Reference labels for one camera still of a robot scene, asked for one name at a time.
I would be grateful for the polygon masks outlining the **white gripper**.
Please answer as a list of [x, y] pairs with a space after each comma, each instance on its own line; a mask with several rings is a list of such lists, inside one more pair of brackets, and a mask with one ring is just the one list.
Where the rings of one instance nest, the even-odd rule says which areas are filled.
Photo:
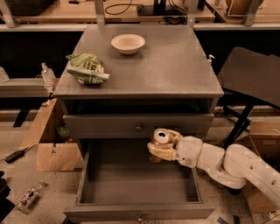
[[[175, 152], [173, 145], [177, 141]], [[174, 161], [176, 158], [181, 165], [189, 168], [196, 167], [203, 145], [201, 139], [194, 136], [181, 138], [181, 134], [172, 129], [158, 129], [157, 143], [147, 144], [150, 153], [149, 159], [152, 162], [160, 162], [161, 160]]]

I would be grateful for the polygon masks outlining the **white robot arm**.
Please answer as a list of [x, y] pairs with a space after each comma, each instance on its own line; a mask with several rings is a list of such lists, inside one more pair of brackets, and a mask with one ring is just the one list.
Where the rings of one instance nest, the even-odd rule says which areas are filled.
[[154, 158], [199, 168], [232, 189], [249, 182], [280, 207], [280, 173], [243, 145], [233, 143], [223, 149], [175, 130], [155, 129], [147, 147]]

